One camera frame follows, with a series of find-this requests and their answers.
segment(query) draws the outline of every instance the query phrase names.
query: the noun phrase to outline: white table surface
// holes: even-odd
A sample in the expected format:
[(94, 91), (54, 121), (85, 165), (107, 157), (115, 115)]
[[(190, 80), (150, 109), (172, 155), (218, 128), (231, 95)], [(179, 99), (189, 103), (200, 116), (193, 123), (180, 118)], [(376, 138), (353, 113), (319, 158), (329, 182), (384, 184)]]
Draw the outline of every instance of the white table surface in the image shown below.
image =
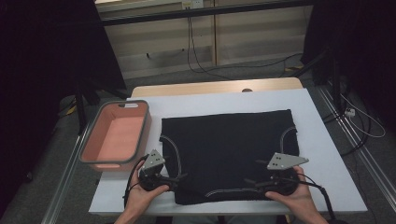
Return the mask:
[[(334, 212), (367, 211), (308, 91), (305, 89), (153, 96), (132, 99), (141, 99), (148, 102), (152, 123), (147, 152), (155, 148), (160, 153), (162, 153), (162, 145), (159, 142), (162, 118), (290, 109), (298, 131), (300, 156), (309, 159), (308, 163), (301, 165), (305, 174), (327, 190)], [(128, 175), (129, 173), (125, 172), (103, 172), (89, 212), (98, 215), (118, 215), (121, 213), (123, 211), (122, 196)], [(167, 175), (165, 169), (163, 169), (163, 175)], [(320, 191), (311, 187), (310, 189), (319, 212), (327, 212), (327, 206)], [(154, 216), (280, 215), (289, 212), (289, 209), (283, 204), (272, 201), (179, 205), (175, 204), (173, 192), (165, 192), (154, 199), (146, 214)]]

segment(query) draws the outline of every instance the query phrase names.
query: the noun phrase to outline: black cloth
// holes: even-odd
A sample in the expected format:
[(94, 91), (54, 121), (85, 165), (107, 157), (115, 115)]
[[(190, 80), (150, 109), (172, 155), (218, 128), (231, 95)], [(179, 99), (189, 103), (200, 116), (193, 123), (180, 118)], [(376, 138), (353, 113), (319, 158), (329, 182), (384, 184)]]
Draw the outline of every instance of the black cloth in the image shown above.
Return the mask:
[(296, 133), (290, 110), (163, 119), (169, 176), (187, 174), (176, 203), (266, 200), (244, 179), (269, 181), (266, 165), (256, 160), (269, 161), (282, 147), (298, 156)]

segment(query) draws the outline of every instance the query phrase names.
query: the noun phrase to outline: pink plastic tray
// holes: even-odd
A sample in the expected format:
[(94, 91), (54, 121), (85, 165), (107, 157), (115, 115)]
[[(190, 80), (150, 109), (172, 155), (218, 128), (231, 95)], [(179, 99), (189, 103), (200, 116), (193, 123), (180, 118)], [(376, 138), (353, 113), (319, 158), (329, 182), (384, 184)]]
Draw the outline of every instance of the pink plastic tray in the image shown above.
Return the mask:
[(103, 105), (83, 141), (80, 160), (97, 171), (131, 170), (146, 150), (150, 123), (145, 101)]

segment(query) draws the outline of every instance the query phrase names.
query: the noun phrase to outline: human hand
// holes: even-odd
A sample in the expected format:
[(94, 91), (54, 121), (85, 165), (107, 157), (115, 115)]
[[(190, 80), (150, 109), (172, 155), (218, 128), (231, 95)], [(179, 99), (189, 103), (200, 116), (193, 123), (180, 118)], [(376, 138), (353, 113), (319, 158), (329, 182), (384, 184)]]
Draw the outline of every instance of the human hand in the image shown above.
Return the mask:
[[(293, 167), (297, 172), (299, 179), (305, 181), (303, 176), (304, 170), (299, 166)], [(295, 190), (291, 195), (284, 196), (279, 193), (268, 191), (265, 193), (265, 197), (272, 199), (274, 201), (285, 204), (290, 211), (297, 216), (304, 223), (328, 223), (323, 216), (320, 215), (318, 209), (315, 207), (314, 201), (312, 200), (311, 192), (309, 187), (305, 184), (299, 184), (297, 190)]]
[[(133, 173), (131, 186), (139, 182), (138, 170), (142, 167), (144, 161), (139, 162)], [(135, 185), (129, 192), (128, 203), (124, 211), (119, 216), (115, 224), (134, 223), (148, 209), (151, 201), (158, 195), (169, 190), (167, 185), (159, 186), (152, 191), (145, 191), (140, 185)]]

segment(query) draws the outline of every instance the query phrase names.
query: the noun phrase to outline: person's left hand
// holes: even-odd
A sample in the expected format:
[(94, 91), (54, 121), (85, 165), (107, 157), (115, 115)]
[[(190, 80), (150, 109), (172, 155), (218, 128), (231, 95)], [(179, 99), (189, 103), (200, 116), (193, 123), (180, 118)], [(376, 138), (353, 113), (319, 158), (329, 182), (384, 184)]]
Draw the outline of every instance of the person's left hand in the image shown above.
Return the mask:
[[(138, 170), (142, 167), (144, 161), (137, 164), (136, 170), (132, 176), (131, 186), (139, 182)], [(159, 186), (152, 191), (145, 191), (140, 185), (135, 185), (129, 192), (128, 203), (125, 210), (119, 216), (115, 224), (134, 223), (148, 209), (151, 201), (158, 195), (169, 190), (167, 185)]]

